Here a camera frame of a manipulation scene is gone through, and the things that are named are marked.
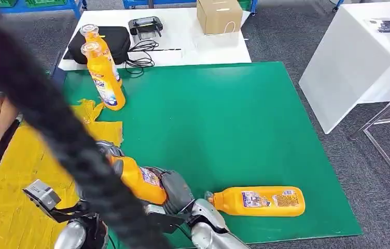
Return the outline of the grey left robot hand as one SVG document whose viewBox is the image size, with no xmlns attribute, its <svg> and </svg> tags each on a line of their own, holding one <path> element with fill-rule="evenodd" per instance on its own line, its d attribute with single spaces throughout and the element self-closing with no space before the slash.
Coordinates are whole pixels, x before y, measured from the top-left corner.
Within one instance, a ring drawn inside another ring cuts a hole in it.
<svg viewBox="0 0 390 249">
<path fill-rule="evenodd" d="M 111 166 L 113 167 L 115 173 L 121 177 L 123 173 L 123 160 L 124 157 L 123 151 L 117 147 L 114 143 L 98 140 L 96 141 L 97 146 L 101 153 L 103 153 L 106 158 L 109 160 Z"/>
</svg>

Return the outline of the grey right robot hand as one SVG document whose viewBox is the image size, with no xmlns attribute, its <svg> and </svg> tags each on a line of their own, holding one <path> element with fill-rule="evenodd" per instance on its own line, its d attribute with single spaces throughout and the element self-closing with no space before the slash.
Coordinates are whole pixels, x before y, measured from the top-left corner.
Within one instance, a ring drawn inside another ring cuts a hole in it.
<svg viewBox="0 0 390 249">
<path fill-rule="evenodd" d="M 162 207 L 167 214 L 176 215 L 181 213 L 194 201 L 190 187 L 178 172 L 158 167 L 146 167 L 146 169 L 158 176 L 166 193 L 166 200 Z"/>
</svg>

